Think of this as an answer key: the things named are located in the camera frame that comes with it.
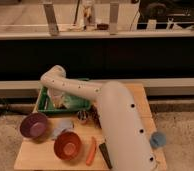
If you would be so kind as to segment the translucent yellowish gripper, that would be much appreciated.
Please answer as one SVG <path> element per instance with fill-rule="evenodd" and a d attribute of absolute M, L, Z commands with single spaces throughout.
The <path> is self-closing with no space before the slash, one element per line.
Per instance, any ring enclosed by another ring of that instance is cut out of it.
<path fill-rule="evenodd" d="M 50 97 L 53 106 L 56 108 L 56 104 L 58 103 L 58 101 L 63 101 L 64 100 L 64 93 L 57 91 L 57 90 L 52 90 L 49 89 L 48 90 L 48 96 Z"/>

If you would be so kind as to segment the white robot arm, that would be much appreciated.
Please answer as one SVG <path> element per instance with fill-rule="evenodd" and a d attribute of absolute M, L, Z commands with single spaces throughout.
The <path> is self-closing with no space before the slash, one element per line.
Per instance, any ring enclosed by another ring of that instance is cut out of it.
<path fill-rule="evenodd" d="M 40 81 L 49 89 L 96 102 L 112 171 L 157 171 L 134 97 L 124 84 L 67 79 L 65 69 L 59 65 L 44 73 Z"/>

